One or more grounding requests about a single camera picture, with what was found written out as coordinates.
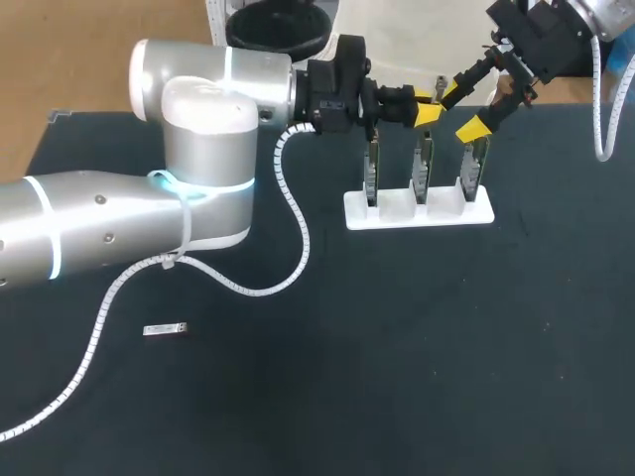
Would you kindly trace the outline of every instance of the cable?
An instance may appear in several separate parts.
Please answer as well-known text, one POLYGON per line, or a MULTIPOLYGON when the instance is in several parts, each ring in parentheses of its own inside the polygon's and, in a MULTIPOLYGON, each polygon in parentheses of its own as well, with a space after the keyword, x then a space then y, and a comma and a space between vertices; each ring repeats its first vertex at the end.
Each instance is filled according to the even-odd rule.
POLYGON ((599 49, 599 39, 593 37, 591 40, 593 49, 593 136, 595 141, 595 155, 600 162, 608 161, 613 155, 615 149, 615 140, 617 138, 617 128, 619 126, 619 118, 622 114, 622 108, 626 101, 626 94, 631 85, 633 75, 635 75, 635 55, 628 63, 622 80, 617 89, 611 118, 608 123, 608 133, 606 136, 606 149, 602 148, 602 121, 600 96, 602 89, 602 58, 599 49))
MULTIPOLYGON (((274 172, 276 174, 276 180, 278 181, 278 186, 280 187, 280 191, 283 196, 289 203, 296 219, 298 220, 298 226, 300 227, 300 231, 302 233, 303 240, 303 251, 302 257, 300 258, 300 263, 296 267, 296 269, 292 272, 292 274, 286 278, 284 281, 279 283, 278 285, 273 286, 272 288, 268 288, 266 290, 249 290, 242 286, 237 285, 232 282, 228 278, 225 278, 223 275, 218 273, 212 267, 206 265, 205 263, 191 258, 189 256, 181 256, 177 259, 178 263, 183 263, 185 265, 190 265, 202 272, 206 273, 210 277, 217 280, 222 285, 230 288, 232 291, 240 293, 245 296, 249 296, 251 298, 259 298, 263 296, 270 296, 280 291, 288 288, 291 284, 293 284, 302 274, 303 270, 307 266, 307 262, 309 261, 309 255, 311 252, 311 241, 309 236, 309 228, 307 227, 307 222, 302 214, 302 211, 298 207, 295 199, 291 195, 289 188, 287 187, 287 181, 285 180, 285 175, 282 170, 282 155, 287 145, 289 139, 291 139, 296 134, 302 133, 311 133, 316 130, 311 124, 299 124, 296 126, 292 126, 287 131, 283 133, 280 137, 280 140, 276 144, 276 150, 274 152, 274 172)), ((187 228, 187 218, 184 218, 184 228, 187 228)), ((44 408, 37 415, 33 416, 31 419, 28 419, 22 424, 19 424, 11 429, 3 431, 0 433, 0 442, 8 441, 30 429, 42 423, 45 419, 50 417, 54 412, 56 412, 63 404, 68 400, 68 398, 72 395, 72 393, 79 387, 79 384, 83 380, 88 371, 88 367, 92 362, 92 358, 97 349, 97 344, 99 343, 99 338, 101 337, 101 332, 103 330, 104 323, 106 321, 106 317, 108 316, 108 311, 110 310, 110 306, 112 305, 117 293, 121 291, 124 285, 136 274, 142 272, 143 270, 150 268, 155 265, 160 265, 164 263, 168 263, 174 260, 172 255, 160 255, 154 256, 152 258, 148 258, 146 260, 142 260, 139 263, 132 265, 126 271, 124 271, 119 278, 117 278, 108 291, 106 292, 106 296, 101 302, 101 307, 99 309, 99 313, 97 314, 97 320, 95 321, 95 325, 92 329, 92 334, 90 336, 90 341, 88 342, 88 348, 84 353, 83 359, 79 364, 79 368, 75 372, 75 375, 70 379, 70 383, 66 386, 66 388, 58 395, 58 397, 53 400, 46 408, 44 408)))

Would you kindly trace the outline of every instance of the black mat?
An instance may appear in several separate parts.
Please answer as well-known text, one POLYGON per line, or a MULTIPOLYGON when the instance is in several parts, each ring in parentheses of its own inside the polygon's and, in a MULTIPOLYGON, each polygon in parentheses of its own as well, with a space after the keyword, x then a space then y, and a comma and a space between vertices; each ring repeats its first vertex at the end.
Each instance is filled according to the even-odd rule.
MULTIPOLYGON (((438 127, 433 181, 461 149, 438 127)), ((351 233, 362 137, 302 137, 285 158, 313 254, 283 294, 250 299, 177 267, 136 277, 112 307, 84 383, 49 420, 0 445, 2 475, 632 475, 635 473, 635 111, 612 162, 588 107, 520 111, 496 138, 490 226, 351 233), (146 339, 186 321, 189 337, 146 339)), ((414 144, 387 128, 384 185, 414 144)), ((249 238, 203 258, 265 287, 300 255, 263 135, 249 238)), ((32 174, 141 175, 160 131, 73 114, 32 174)), ((83 355, 108 269, 0 295, 0 427, 57 396, 83 355)))

